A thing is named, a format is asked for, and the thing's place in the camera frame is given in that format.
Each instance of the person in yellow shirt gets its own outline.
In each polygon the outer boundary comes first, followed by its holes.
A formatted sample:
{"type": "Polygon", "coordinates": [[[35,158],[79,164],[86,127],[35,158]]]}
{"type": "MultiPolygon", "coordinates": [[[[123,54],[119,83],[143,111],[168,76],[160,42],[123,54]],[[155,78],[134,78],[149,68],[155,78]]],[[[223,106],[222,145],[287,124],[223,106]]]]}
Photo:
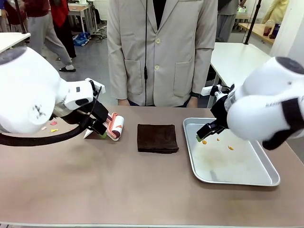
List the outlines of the person in yellow shirt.
{"type": "Polygon", "coordinates": [[[282,22],[288,4],[289,0],[274,0],[265,15],[262,24],[265,24],[268,20],[274,20],[275,23],[282,22]]]}

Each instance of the table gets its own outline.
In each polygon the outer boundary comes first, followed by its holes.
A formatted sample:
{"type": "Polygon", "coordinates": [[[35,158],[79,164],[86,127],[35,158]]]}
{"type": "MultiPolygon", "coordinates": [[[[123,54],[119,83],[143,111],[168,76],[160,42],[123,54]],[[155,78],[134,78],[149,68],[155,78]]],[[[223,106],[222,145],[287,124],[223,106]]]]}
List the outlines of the table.
{"type": "MultiPolygon", "coordinates": [[[[224,85],[241,86],[245,79],[258,67],[270,59],[270,56],[252,44],[215,43],[211,65],[216,74],[214,85],[222,80],[224,85]]],[[[210,96],[208,108],[213,106],[214,97],[210,96]]]]}
{"type": "MultiPolygon", "coordinates": [[[[239,23],[238,25],[243,29],[248,28],[248,30],[249,30],[251,24],[239,23]]],[[[255,24],[253,26],[252,33],[255,34],[256,36],[258,36],[259,38],[261,38],[262,40],[264,40],[265,42],[267,42],[268,44],[273,45],[275,42],[275,39],[270,39],[269,36],[268,37],[264,36],[263,35],[264,29],[265,29],[265,24],[255,24]]]]}
{"type": "Polygon", "coordinates": [[[30,34],[19,32],[0,32],[0,53],[30,37],[30,34]]]}
{"type": "MultiPolygon", "coordinates": [[[[290,147],[266,152],[277,188],[215,185],[193,174],[182,122],[207,109],[112,107],[125,117],[118,142],[82,135],[35,148],[0,146],[0,221],[81,226],[304,225],[304,166],[290,147]],[[176,154],[137,151],[137,124],[174,124],[176,154]]],[[[52,135],[49,124],[38,136],[52,135]]],[[[57,133],[72,127],[58,121],[57,133]]]]}
{"type": "Polygon", "coordinates": [[[85,18],[86,29],[88,33],[92,34],[94,32],[91,31],[92,29],[94,29],[94,26],[95,26],[95,30],[97,30],[96,17],[94,16],[94,24],[93,24],[89,6],[80,6],[80,5],[78,6],[76,4],[69,4],[68,7],[70,10],[69,11],[70,16],[80,16],[81,27],[83,32],[85,32],[83,18],[85,18]]]}

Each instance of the folded cloth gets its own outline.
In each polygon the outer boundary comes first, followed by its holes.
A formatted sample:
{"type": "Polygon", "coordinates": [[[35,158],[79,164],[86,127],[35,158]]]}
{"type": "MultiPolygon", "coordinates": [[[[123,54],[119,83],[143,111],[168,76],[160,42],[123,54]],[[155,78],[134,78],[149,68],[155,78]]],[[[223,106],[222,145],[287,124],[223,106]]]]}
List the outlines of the folded cloth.
{"type": "Polygon", "coordinates": [[[174,125],[141,125],[137,126],[137,147],[139,152],[176,153],[174,125]]]}

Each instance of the silver baking tray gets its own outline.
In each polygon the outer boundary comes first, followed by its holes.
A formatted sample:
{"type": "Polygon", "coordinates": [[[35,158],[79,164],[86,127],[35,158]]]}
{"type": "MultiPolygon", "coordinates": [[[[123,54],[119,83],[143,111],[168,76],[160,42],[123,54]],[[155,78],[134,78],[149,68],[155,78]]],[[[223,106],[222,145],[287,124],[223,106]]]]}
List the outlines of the silver baking tray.
{"type": "Polygon", "coordinates": [[[199,180],[256,186],[280,184],[279,174],[257,141],[244,141],[230,130],[224,130],[221,134],[209,136],[205,145],[198,142],[196,132],[214,120],[188,118],[183,122],[192,170],[199,180]]]}

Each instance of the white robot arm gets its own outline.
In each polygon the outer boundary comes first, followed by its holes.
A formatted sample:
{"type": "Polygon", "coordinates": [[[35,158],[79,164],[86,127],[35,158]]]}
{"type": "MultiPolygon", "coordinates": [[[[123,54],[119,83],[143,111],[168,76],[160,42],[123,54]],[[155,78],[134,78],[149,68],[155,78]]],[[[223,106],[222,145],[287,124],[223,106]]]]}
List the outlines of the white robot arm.
{"type": "Polygon", "coordinates": [[[212,88],[217,101],[211,111],[217,120],[198,131],[198,139],[229,128],[245,140],[263,141],[273,150],[304,129],[304,68],[286,57],[274,57],[255,70],[229,94],[212,88]]]}
{"type": "Polygon", "coordinates": [[[101,135],[108,130],[105,123],[112,121],[111,116],[97,101],[99,94],[105,93],[104,85],[89,78],[67,82],[28,47],[1,53],[0,72],[0,133],[35,133],[54,117],[79,125],[69,133],[47,138],[0,134],[0,144],[45,145],[72,138],[85,129],[101,135]]]}

